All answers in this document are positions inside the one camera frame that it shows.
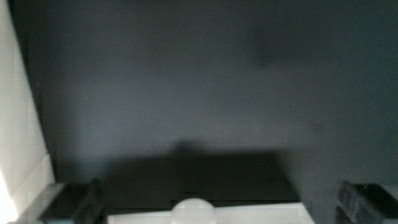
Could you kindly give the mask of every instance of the gray wall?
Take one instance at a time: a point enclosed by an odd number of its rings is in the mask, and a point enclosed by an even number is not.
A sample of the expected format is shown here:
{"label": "gray wall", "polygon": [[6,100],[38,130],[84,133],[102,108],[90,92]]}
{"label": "gray wall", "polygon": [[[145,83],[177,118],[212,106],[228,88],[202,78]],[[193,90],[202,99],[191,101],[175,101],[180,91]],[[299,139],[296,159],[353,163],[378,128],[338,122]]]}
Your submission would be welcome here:
{"label": "gray wall", "polygon": [[60,180],[187,141],[282,149],[333,223],[340,181],[398,182],[397,3],[22,0],[15,15]]}

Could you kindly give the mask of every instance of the light strip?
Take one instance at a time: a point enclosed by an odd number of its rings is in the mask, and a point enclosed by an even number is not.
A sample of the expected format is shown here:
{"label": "light strip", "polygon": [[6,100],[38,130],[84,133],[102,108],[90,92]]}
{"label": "light strip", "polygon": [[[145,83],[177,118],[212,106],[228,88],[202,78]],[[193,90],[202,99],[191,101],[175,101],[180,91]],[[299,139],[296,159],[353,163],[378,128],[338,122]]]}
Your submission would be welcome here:
{"label": "light strip", "polygon": [[17,205],[10,195],[4,173],[0,170],[0,224],[15,222],[19,219]]}

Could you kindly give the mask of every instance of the dark background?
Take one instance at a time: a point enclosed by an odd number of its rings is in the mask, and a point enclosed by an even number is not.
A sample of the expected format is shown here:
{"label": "dark background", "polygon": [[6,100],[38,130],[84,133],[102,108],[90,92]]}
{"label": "dark background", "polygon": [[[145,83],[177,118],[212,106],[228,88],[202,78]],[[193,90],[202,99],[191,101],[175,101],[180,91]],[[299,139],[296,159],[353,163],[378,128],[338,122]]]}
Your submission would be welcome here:
{"label": "dark background", "polygon": [[[248,154],[243,167],[259,153],[283,152],[319,223],[333,223],[344,179],[398,183],[397,6],[12,1],[58,180],[106,179],[115,211],[136,203],[123,183],[175,200],[175,183],[161,183],[187,142],[207,158]],[[262,195],[255,183],[243,191]]]}

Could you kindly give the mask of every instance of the white object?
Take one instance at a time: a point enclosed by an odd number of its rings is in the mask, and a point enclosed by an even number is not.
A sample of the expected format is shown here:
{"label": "white object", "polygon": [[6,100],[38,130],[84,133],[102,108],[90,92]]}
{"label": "white object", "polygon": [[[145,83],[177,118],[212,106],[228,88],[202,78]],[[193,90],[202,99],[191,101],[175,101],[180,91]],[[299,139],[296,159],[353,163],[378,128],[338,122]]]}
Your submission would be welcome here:
{"label": "white object", "polygon": [[171,212],[171,224],[216,224],[214,205],[198,198],[182,201]]}
{"label": "white object", "polygon": [[0,173],[3,224],[15,221],[54,182],[8,0],[0,0]]}
{"label": "white object", "polygon": [[[315,224],[303,203],[223,207],[214,212],[218,224]],[[171,224],[173,215],[171,211],[113,215],[109,224]]]}

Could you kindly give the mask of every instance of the white surface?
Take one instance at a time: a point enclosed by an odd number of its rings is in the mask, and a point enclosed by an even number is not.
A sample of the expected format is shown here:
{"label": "white surface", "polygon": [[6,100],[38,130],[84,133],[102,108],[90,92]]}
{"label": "white surface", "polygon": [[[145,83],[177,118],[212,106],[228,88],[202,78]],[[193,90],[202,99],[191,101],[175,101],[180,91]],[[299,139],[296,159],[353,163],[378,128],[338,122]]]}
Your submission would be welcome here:
{"label": "white surface", "polygon": [[[216,208],[218,224],[315,224],[303,203]],[[109,224],[171,224],[171,212],[109,216]]]}
{"label": "white surface", "polygon": [[0,171],[6,189],[0,197],[12,198],[17,206],[10,208],[0,201],[0,211],[17,209],[20,215],[54,177],[6,0],[0,0]]}

